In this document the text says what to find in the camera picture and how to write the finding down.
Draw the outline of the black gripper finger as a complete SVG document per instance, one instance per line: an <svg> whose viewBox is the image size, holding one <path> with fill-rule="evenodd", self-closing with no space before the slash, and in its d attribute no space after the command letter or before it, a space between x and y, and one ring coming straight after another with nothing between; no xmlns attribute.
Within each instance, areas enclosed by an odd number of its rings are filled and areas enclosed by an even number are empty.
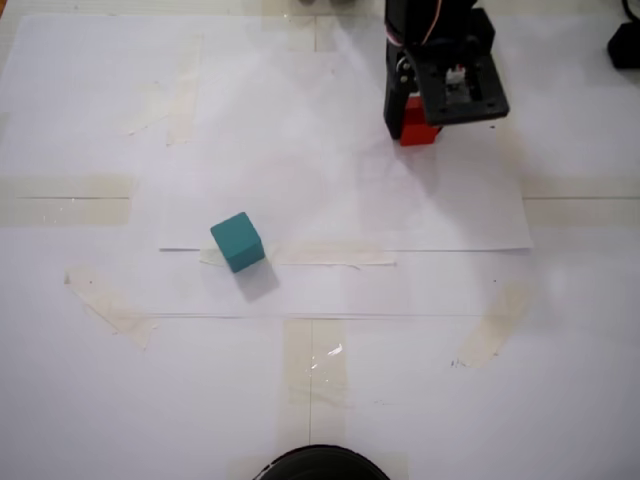
<svg viewBox="0 0 640 480"><path fill-rule="evenodd" d="M386 88L383 117L392 139L399 139L404 124L407 101L417 90L415 72L405 51L393 44L386 45Z"/></svg>

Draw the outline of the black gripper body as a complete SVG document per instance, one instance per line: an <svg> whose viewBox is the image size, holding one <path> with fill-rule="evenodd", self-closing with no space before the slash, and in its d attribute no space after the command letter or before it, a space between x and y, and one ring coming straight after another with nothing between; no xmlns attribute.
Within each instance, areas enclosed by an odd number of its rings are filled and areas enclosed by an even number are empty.
<svg viewBox="0 0 640 480"><path fill-rule="evenodd" d="M510 106L492 55L437 58L407 52L430 125L460 125L506 117Z"/></svg>

